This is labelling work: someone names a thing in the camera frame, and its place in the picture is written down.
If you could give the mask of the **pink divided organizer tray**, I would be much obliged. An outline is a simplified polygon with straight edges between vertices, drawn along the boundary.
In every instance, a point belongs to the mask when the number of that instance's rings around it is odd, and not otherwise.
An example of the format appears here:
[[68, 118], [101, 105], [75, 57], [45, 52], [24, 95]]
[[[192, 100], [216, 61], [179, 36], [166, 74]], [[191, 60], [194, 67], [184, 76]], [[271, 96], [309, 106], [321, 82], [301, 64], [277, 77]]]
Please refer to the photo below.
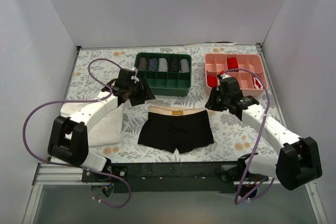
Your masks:
[[265, 70], [262, 59], [257, 54], [214, 54], [205, 55], [205, 89], [206, 94], [210, 94], [211, 88], [207, 85], [207, 76], [217, 76], [219, 73], [228, 70], [227, 58], [237, 58], [239, 68], [231, 71], [228, 75], [235, 77], [243, 91], [243, 95], [251, 95], [258, 97], [263, 93], [257, 90], [253, 85], [253, 76], [258, 78], [263, 87], [266, 88], [268, 83], [266, 80]]

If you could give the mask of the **black underwear beige waistband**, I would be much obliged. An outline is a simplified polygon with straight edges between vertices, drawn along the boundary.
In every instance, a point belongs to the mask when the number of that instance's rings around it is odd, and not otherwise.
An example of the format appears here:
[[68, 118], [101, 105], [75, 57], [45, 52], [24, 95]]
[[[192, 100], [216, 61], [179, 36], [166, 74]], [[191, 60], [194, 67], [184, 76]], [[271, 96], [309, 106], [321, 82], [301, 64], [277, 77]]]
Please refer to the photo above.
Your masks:
[[151, 107], [138, 144], [180, 154], [214, 143], [206, 109], [169, 110]]

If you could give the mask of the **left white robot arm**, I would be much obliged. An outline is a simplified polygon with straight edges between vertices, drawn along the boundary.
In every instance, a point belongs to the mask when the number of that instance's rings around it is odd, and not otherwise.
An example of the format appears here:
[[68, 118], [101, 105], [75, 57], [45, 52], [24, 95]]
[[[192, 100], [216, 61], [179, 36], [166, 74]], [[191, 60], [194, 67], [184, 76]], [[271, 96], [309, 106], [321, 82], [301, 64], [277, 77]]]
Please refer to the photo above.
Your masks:
[[96, 102], [88, 103], [68, 117], [58, 116], [51, 130], [48, 154], [75, 167], [93, 169], [100, 182], [111, 178], [110, 160], [90, 151], [90, 131], [100, 124], [96, 132], [99, 138], [105, 132], [120, 138], [123, 124], [124, 103], [132, 106], [144, 104], [155, 97], [144, 77], [138, 76], [137, 68], [122, 68], [116, 81], [108, 83], [97, 95]]

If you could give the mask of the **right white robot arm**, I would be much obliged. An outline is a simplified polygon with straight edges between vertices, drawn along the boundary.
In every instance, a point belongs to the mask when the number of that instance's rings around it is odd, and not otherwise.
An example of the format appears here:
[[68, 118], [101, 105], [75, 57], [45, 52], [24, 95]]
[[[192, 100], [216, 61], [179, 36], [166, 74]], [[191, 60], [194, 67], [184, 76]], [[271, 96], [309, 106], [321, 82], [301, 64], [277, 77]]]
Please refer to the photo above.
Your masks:
[[276, 151], [277, 157], [246, 154], [237, 166], [226, 171], [228, 179], [251, 180], [255, 175], [274, 178], [287, 190], [294, 190], [322, 176], [317, 142], [303, 138], [268, 116], [252, 96], [244, 96], [238, 80], [229, 75], [217, 76], [219, 85], [211, 89], [205, 107], [212, 111], [227, 110], [256, 131]]

